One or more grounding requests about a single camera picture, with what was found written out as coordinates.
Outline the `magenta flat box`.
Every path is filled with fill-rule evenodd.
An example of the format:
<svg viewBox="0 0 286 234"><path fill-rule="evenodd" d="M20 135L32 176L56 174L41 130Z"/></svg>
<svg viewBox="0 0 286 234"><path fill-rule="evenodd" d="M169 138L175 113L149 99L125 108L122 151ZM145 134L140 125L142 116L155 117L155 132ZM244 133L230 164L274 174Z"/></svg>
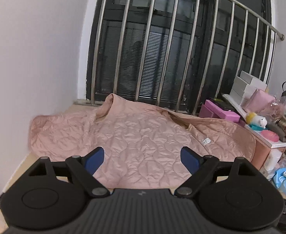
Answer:
<svg viewBox="0 0 286 234"><path fill-rule="evenodd" d="M199 111L200 118L219 118L238 123L240 116L233 110L225 110L211 100L206 100Z"/></svg>

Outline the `pink quilted jacket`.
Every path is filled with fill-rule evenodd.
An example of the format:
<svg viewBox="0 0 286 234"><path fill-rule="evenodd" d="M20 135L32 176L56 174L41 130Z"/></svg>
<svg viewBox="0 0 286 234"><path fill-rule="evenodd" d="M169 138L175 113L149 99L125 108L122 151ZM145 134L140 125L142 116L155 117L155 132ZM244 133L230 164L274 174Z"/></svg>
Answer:
<svg viewBox="0 0 286 234"><path fill-rule="evenodd" d="M104 149L95 178L109 189L177 188L190 173L181 162L186 146L198 155L232 162L252 160L256 140L245 128L109 95L98 108L37 116L29 130L37 156L64 161Z"/></svg>

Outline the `salmon pink storage box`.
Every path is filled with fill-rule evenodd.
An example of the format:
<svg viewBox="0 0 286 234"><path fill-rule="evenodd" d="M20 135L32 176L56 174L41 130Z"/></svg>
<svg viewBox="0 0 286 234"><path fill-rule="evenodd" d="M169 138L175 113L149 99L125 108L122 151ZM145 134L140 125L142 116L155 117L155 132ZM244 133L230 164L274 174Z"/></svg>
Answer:
<svg viewBox="0 0 286 234"><path fill-rule="evenodd" d="M251 161L251 163L258 169L260 170L264 164L264 162L266 161L269 153L271 152L272 149L276 148L277 150L281 151L282 153L285 152L286 150L286 142L273 142L270 141L266 138L264 138L261 135L261 132L259 131L255 131L252 130L246 123L244 120L240 119L239 123L240 126L246 128L247 130L249 130L253 136L256 139L256 149L254 152L254 156L253 159Z"/></svg>

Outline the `white yellow plush toy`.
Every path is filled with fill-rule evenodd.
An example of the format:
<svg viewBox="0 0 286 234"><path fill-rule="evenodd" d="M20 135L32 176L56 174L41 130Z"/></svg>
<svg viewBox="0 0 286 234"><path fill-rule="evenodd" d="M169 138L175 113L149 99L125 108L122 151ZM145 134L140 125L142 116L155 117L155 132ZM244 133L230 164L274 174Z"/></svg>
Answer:
<svg viewBox="0 0 286 234"><path fill-rule="evenodd" d="M245 121L250 126L257 126L265 129L267 126L267 119L263 116L258 115L255 112L247 113Z"/></svg>

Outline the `pink pouch bag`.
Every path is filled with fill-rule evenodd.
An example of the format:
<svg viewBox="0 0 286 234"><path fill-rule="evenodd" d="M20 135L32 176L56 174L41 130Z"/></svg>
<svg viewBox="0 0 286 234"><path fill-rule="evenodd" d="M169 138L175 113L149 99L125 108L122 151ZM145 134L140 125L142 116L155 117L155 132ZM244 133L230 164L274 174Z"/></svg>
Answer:
<svg viewBox="0 0 286 234"><path fill-rule="evenodd" d="M275 100L274 96L266 93L261 89L257 89L243 105L243 109L247 113L259 113Z"/></svg>

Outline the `stack of white boxes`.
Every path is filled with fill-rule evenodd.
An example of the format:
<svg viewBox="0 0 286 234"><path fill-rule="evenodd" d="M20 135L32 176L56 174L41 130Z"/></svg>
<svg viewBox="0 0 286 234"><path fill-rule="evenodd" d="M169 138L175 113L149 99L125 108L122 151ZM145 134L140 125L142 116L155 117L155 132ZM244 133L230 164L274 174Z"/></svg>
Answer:
<svg viewBox="0 0 286 234"><path fill-rule="evenodd" d="M241 71L239 76L236 76L230 96L240 106L244 105L257 89L265 91L267 84L261 81L259 78Z"/></svg>

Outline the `steel window railing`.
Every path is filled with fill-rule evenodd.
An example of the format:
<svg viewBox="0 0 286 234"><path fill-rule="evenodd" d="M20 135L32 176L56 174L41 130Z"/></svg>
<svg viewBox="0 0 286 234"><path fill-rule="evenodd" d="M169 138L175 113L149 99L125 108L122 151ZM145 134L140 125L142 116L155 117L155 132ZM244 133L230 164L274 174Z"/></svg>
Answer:
<svg viewBox="0 0 286 234"><path fill-rule="evenodd" d="M268 83L277 40L271 0L96 0L86 98L113 93L196 114L247 72Z"/></svg>

